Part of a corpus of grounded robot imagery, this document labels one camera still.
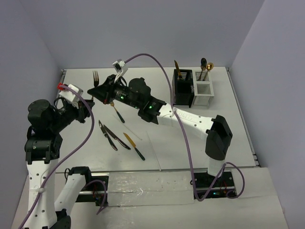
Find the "gold knife green handle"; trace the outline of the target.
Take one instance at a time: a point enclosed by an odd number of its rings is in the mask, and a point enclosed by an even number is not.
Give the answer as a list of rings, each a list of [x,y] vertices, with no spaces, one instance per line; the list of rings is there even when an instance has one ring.
[[[136,153],[138,154],[138,156],[141,158],[141,160],[145,161],[145,157],[142,155],[142,153],[138,150],[138,148],[136,147],[136,144],[134,143],[134,141],[129,137],[128,134],[123,133],[124,136],[126,137],[126,139],[129,141],[129,143],[133,146],[134,150],[136,151]]]
[[[174,60],[174,64],[175,64],[175,68],[176,68],[176,70],[177,70],[178,78],[179,78],[179,79],[182,79],[182,74],[181,74],[181,71],[180,71],[178,62],[177,62],[176,60]]]

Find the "white fork green handle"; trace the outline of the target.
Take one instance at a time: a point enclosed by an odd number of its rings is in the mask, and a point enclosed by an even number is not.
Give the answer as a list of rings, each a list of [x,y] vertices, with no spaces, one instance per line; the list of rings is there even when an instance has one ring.
[[[99,85],[99,75],[97,71],[93,71],[93,86],[97,87]]]

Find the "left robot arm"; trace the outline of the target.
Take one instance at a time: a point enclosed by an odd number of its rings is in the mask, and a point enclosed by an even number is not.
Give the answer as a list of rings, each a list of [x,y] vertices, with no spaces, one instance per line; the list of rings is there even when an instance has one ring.
[[[62,137],[60,132],[72,121],[85,122],[92,117],[93,100],[79,101],[77,107],[61,98],[57,109],[40,99],[28,107],[30,127],[27,132],[26,153],[29,173],[28,213],[21,229],[69,229],[71,211],[81,190],[93,185],[88,167],[73,167],[58,198],[55,194],[55,170],[59,164]]]

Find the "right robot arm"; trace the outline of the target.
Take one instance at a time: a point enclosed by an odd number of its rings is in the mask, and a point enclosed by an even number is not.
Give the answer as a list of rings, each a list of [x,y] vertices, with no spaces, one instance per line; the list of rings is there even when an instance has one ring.
[[[223,182],[224,176],[220,171],[233,138],[223,116],[199,116],[172,107],[169,103],[153,97],[151,88],[143,78],[131,79],[128,85],[124,85],[113,74],[108,76],[103,84],[89,89],[87,93],[103,104],[117,100],[133,107],[138,110],[138,116],[148,123],[176,127],[196,135],[205,142],[205,153],[209,158],[208,183],[216,187]]]

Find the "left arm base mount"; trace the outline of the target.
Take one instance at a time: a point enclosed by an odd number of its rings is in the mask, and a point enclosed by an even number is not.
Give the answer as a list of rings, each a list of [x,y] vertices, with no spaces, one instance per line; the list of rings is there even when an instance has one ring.
[[[92,173],[89,167],[72,167],[66,168],[64,171],[66,181],[73,174],[84,175],[86,183],[99,180],[106,186],[106,191],[108,191],[109,175]],[[76,202],[94,202],[97,207],[107,206],[107,194],[105,194],[104,186],[101,182],[95,181],[87,187],[84,187],[79,192]]]

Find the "black spoon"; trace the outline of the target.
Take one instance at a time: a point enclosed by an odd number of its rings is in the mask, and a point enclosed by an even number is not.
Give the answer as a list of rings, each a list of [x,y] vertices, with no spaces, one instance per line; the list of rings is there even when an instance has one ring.
[[[207,66],[207,60],[206,60],[205,58],[202,58],[202,59],[201,59],[201,73],[200,73],[200,76],[199,76],[199,78],[198,78],[198,81],[201,80],[202,73],[203,73],[203,71],[205,71],[206,66]]]

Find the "gold spoon green handle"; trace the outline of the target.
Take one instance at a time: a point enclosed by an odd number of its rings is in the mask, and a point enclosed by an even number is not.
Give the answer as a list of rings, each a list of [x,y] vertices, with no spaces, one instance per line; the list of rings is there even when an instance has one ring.
[[[208,73],[214,68],[214,64],[212,62],[209,62],[207,63],[207,66],[206,66],[206,73],[204,75],[204,78],[203,80],[205,81],[207,76],[208,76]]]

